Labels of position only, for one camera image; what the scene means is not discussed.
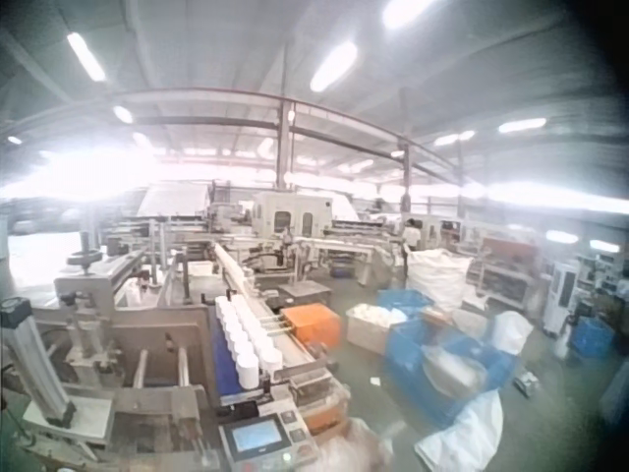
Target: metal frame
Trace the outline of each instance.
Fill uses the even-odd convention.
[[[93,110],[107,110],[109,112],[109,106],[112,101],[127,103],[127,104],[158,104],[164,102],[189,102],[189,101],[211,101],[229,104],[243,104],[250,107],[265,107],[283,110],[280,118],[280,123],[250,120],[250,119],[237,119],[229,117],[190,117],[190,116],[178,116],[178,117],[138,117],[137,123],[140,125],[216,125],[216,126],[235,126],[235,127],[253,127],[277,130],[283,136],[279,136],[280,141],[288,139],[290,133],[300,134],[309,138],[313,138],[319,141],[332,143],[344,148],[356,150],[358,152],[368,153],[378,157],[387,158],[400,164],[403,163],[402,159],[391,157],[389,154],[376,149],[369,149],[366,147],[360,147],[359,145],[352,144],[348,141],[340,140],[322,133],[317,130],[305,129],[290,125],[289,127],[282,126],[282,122],[287,122],[288,110],[294,110],[297,115],[305,115],[321,121],[325,121],[337,127],[342,127],[351,130],[356,133],[362,133],[370,135],[374,138],[382,140],[391,144],[392,149],[397,149],[400,145],[406,145],[413,152],[416,152],[426,160],[443,167],[445,175],[430,171],[423,167],[421,164],[412,163],[412,166],[417,170],[427,173],[435,179],[441,180],[447,183],[456,182],[456,165],[449,160],[441,157],[437,153],[423,147],[419,143],[411,140],[402,134],[386,130],[374,124],[368,123],[356,117],[346,115],[344,113],[331,110],[329,108],[315,105],[295,98],[287,98],[278,95],[232,90],[225,88],[164,88],[164,89],[152,89],[140,92],[118,93],[107,97],[101,97],[96,100],[89,100],[71,105],[61,106],[46,110],[42,113],[32,115],[28,118],[20,120],[17,123],[10,124],[0,129],[0,140],[6,139],[8,136],[19,136],[28,131],[33,131],[38,128],[43,128],[49,125],[57,124],[64,120],[75,120],[77,115],[85,115],[86,113],[93,112]],[[120,123],[116,123],[109,120],[103,120],[103,123],[107,123],[110,126],[125,126]],[[287,147],[280,146],[280,150],[287,152]]]

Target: conveyor belt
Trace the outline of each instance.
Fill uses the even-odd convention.
[[[227,347],[227,339],[223,326],[221,326],[215,313],[209,316],[209,329],[211,332],[212,351],[214,354],[214,375],[216,389],[220,396],[243,393],[244,390],[238,382],[236,364],[232,359],[232,353]]]

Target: white machine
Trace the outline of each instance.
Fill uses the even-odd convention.
[[[293,236],[317,238],[332,227],[332,199],[261,192],[254,200],[252,227],[260,238],[282,234],[286,228]]]
[[[546,308],[543,312],[543,329],[551,334],[559,334],[570,315],[568,307],[577,283],[579,266],[577,263],[555,264],[552,282],[548,291]]]

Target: blue plastic crate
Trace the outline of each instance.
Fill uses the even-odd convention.
[[[378,290],[377,304],[379,307],[400,310],[408,317],[416,317],[423,307],[432,305],[432,300],[417,290]]]
[[[518,358],[478,342],[456,330],[439,337],[439,344],[459,356],[475,359],[487,370],[486,383],[479,391],[485,392],[505,385],[513,375]],[[434,423],[447,428],[454,423],[474,397],[455,400],[436,390],[424,373],[422,346],[430,344],[434,328],[420,321],[395,324],[386,344],[386,367],[397,386],[420,407]]]
[[[581,318],[572,333],[572,347],[583,357],[602,358],[611,347],[614,332],[605,322]]]

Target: orange box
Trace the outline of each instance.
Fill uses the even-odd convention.
[[[327,347],[336,347],[341,342],[341,319],[320,303],[285,308],[282,313],[295,329],[295,336],[307,344],[318,341]]]

